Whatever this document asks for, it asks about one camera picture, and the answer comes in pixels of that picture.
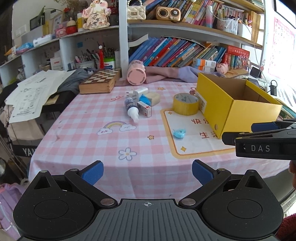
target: pearl handle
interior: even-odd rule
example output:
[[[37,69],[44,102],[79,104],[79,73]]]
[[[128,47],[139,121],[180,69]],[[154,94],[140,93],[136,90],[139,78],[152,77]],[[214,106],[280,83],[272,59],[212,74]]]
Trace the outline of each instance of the pearl handle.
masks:
[[[141,0],[138,0],[138,1],[140,2],[140,6],[143,6],[142,1],[141,1]]]

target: stuffed toy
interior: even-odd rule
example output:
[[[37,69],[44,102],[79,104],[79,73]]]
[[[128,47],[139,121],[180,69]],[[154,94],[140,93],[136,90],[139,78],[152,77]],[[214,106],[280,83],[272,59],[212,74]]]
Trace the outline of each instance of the stuffed toy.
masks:
[[[87,19],[83,24],[84,29],[98,29],[109,27],[108,16],[111,9],[108,8],[108,2],[105,0],[93,0],[90,6],[83,10],[82,17]]]
[[[216,70],[220,74],[226,74],[228,71],[228,64],[227,63],[222,63],[222,64],[216,64]]]

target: pink checkered tablecloth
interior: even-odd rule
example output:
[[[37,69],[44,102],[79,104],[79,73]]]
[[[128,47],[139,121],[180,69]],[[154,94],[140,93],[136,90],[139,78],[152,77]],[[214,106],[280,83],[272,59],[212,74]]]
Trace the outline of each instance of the pink checkered tablecloth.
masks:
[[[175,94],[188,93],[196,84],[159,81],[145,87],[161,94],[161,102],[153,106],[152,117],[140,116],[136,128],[131,127],[133,122],[123,105],[132,86],[115,87],[110,94],[76,96],[36,149],[29,180],[40,170],[57,175],[101,160],[104,175],[95,186],[118,201],[178,201],[199,188],[201,184],[191,171],[194,159],[173,157],[160,114],[161,109],[172,107]],[[224,167],[235,174],[255,169],[263,178],[276,175],[289,165],[289,161],[239,158],[235,152],[199,159],[214,169]]]

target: yellow tape roll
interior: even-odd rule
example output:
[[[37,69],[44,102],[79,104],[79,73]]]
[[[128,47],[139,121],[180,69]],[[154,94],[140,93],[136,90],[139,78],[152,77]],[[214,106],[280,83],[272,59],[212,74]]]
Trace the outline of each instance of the yellow tape roll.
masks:
[[[194,95],[176,94],[173,99],[173,111],[179,115],[195,115],[198,112],[199,101]]]

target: pink cup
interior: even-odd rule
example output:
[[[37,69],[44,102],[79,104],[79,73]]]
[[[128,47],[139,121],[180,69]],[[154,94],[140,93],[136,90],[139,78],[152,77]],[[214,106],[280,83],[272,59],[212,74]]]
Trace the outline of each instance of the pink cup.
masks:
[[[146,80],[145,67],[142,61],[133,60],[129,64],[127,80],[132,85],[140,85]]]

